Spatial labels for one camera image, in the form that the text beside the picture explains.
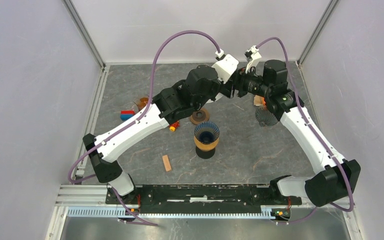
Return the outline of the blue ribbed plastic dripper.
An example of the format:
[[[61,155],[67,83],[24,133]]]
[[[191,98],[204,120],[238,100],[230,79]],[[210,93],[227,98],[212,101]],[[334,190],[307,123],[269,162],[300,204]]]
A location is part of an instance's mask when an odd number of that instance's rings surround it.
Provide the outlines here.
[[[200,143],[208,145],[219,139],[220,130],[214,122],[202,122],[195,127],[194,137]]]

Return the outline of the orange glass carafe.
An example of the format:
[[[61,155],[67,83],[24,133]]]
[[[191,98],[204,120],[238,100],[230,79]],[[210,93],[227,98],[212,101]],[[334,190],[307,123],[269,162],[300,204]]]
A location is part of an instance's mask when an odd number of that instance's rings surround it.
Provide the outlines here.
[[[146,105],[148,104],[148,101],[149,101],[149,98],[148,97],[140,97],[140,98],[137,98],[136,101],[135,101],[135,104],[137,106],[137,109],[139,111],[141,111],[142,109],[144,109],[146,107]]]

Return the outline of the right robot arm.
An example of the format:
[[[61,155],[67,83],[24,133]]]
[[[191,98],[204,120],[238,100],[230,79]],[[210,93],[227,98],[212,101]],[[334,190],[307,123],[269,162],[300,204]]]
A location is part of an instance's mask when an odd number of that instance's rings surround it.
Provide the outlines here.
[[[285,175],[272,180],[269,199],[282,204],[289,197],[307,198],[316,207],[330,204],[351,212],[361,166],[355,159],[347,160],[323,136],[309,116],[288,70],[287,63],[268,60],[261,75],[252,66],[237,69],[231,77],[239,97],[247,93],[263,97],[268,112],[292,134],[314,171],[313,177]]]

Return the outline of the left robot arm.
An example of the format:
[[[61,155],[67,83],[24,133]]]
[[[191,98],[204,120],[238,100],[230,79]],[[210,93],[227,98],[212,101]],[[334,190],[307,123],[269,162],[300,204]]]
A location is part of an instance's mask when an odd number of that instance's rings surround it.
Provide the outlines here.
[[[163,89],[145,108],[121,125],[98,136],[85,135],[86,154],[98,181],[109,184],[125,204],[133,203],[137,190],[130,175],[117,162],[119,156],[145,137],[190,117],[206,103],[217,101],[236,69],[235,63],[199,65],[186,79]]]

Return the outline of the light wooden ring holder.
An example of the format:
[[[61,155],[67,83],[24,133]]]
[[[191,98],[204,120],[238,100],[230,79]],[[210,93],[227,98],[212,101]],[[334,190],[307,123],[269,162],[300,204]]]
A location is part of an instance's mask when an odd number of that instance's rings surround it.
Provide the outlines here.
[[[203,152],[209,152],[209,151],[212,151],[216,148],[216,146],[218,145],[219,143],[219,138],[217,138],[216,140],[214,140],[213,142],[210,142],[210,143],[202,143],[201,141],[199,141],[198,138],[194,137],[194,143],[196,145],[196,147],[203,151]]]

